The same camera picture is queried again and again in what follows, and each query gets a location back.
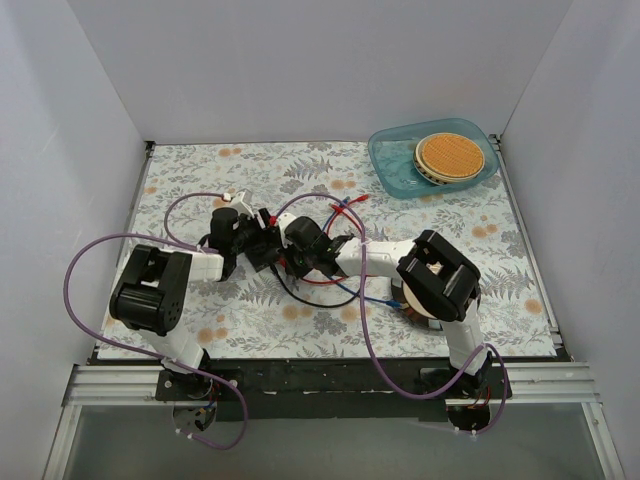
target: black wire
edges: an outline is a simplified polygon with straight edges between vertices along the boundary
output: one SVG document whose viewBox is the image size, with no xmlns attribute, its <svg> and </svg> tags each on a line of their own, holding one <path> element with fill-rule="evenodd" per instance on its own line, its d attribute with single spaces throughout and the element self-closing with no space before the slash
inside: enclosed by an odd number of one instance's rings
<svg viewBox="0 0 640 480">
<path fill-rule="evenodd" d="M 201 247 L 204 247 L 204 244 L 207 243 L 207 240 L 209 240 L 208 233 L 200 239 L 200 241 L 198 242 L 198 245 L 200 245 Z"/>
<path fill-rule="evenodd" d="M 351 302 L 353 302 L 356 298 L 358 298 L 360 296 L 360 290 L 358 290 L 356 292 L 356 294 L 353 297 L 351 297 L 349 300 L 345 300 L 342 303 L 336 303 L 335 305 L 320 305 L 319 303 L 309 302 L 308 300 L 305 300 L 304 298 L 300 298 L 295 293 L 293 293 L 291 290 L 289 290 L 289 287 L 287 287 L 287 285 L 284 283 L 284 280 L 282 280 L 282 277 L 280 276 L 280 273 L 278 273 L 278 269 L 275 267 L 275 265 L 269 265 L 269 268 L 271 268 L 271 271 L 276 276 L 276 278 L 278 279 L 278 282 L 280 282 L 280 285 L 282 285 L 282 288 L 284 288 L 285 292 L 287 292 L 289 295 L 291 295 L 293 298 L 295 298 L 299 302 L 304 303 L 305 305 L 309 305 L 310 307 L 340 308 L 340 307 L 344 307 L 345 305 L 350 304 Z"/>
</svg>

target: white wall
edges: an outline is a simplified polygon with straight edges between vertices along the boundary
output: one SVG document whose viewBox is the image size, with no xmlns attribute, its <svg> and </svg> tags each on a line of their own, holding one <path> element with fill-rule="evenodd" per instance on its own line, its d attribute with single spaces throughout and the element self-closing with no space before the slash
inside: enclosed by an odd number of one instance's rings
<svg viewBox="0 0 640 480">
<path fill-rule="evenodd" d="M 40 478 L 73 362 L 92 342 L 66 316 L 73 252 L 122 231 L 143 143 L 65 0 L 0 0 L 0 478 Z M 74 282 L 99 327 L 117 245 Z"/>
<path fill-rule="evenodd" d="M 504 135 L 563 338 L 640 477 L 640 3 L 574 2 Z"/>
<path fill-rule="evenodd" d="M 571 0 L 70 0 L 158 142 L 501 133 Z"/>
</svg>

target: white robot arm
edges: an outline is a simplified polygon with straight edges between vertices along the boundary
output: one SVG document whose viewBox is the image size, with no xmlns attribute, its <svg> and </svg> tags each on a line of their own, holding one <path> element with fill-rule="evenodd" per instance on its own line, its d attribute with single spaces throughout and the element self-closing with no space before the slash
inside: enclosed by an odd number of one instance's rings
<svg viewBox="0 0 640 480">
<path fill-rule="evenodd" d="M 218 253 L 187 253 L 138 245 L 132 252 L 109 304 L 111 316 L 137 330 L 159 353 L 197 368 L 209 360 L 180 315 L 190 281 L 224 281 L 244 253 L 256 270 L 284 259 L 287 273 L 304 277 L 312 269 L 326 275 L 357 276 L 362 268 L 358 238 L 329 238 L 308 217 L 284 213 L 278 219 L 266 209 L 254 214 L 248 195 L 230 199 L 214 210 L 205 242 Z M 367 272 L 404 282 L 423 310 L 441 322 L 450 364 L 462 368 L 483 343 L 478 324 L 480 273 L 438 233 L 425 230 L 417 239 L 367 242 Z M 475 357 L 465 373 L 482 382 L 491 364 L 488 352 Z M 171 362 L 165 367 L 182 372 Z"/>
</svg>

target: blue plastic bowl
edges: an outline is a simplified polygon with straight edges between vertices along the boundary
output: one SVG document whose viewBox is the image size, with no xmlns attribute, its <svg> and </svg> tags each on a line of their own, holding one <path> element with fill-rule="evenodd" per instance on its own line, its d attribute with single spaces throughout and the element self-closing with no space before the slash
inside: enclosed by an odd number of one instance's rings
<svg viewBox="0 0 640 480">
<path fill-rule="evenodd" d="M 435 185 L 426 180 L 413 164 L 413 152 L 420 140 L 434 133 L 457 133 L 476 143 L 484 153 L 484 167 L 472 180 Z M 415 198 L 464 190 L 498 171 L 498 156 L 477 125 L 462 118 L 415 123 L 389 128 L 369 139 L 369 157 L 384 189 L 396 198 Z"/>
</svg>

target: floral patterned surface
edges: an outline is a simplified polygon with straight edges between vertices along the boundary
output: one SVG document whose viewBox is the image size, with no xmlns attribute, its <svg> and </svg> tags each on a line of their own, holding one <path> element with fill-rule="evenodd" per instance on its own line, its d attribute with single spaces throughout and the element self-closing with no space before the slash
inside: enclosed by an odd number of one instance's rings
<svg viewBox="0 0 640 480">
<path fill-rule="evenodd" d="M 548 315 L 534 281 L 500 173 L 471 189 L 413 200 L 384 192 L 367 154 L 366 143 L 315 142 L 239 145 L 158 146 L 155 149 L 133 231 L 166 237 L 162 219 L 175 198 L 198 191 L 250 190 L 254 208 L 275 212 L 306 192 L 370 198 L 355 209 L 374 240 L 403 240 L 422 230 L 439 231 L 482 272 L 480 322 L 485 339 L 508 356 L 555 355 Z M 171 218 L 173 232 L 195 243 L 207 233 L 211 210 L 222 201 L 193 198 Z M 328 202 L 304 199 L 291 207 L 323 224 Z M 336 220 L 332 234 L 352 229 Z M 317 303 L 338 303 L 348 294 L 335 286 L 313 286 L 288 279 L 298 295 Z M 348 284 L 357 288 L 358 279 Z M 367 281 L 367 295 L 390 298 L 389 280 Z M 376 352 L 386 357 L 447 356 L 443 335 L 416 328 L 400 313 L 367 304 Z M 192 283 L 182 321 L 214 358 L 366 357 L 356 302 L 316 309 L 287 296 L 267 269 L 256 273 L 244 257 L 222 283 Z M 147 346 L 135 332 L 107 318 L 107 336 Z M 135 354 L 103 345 L 99 358 Z"/>
</svg>

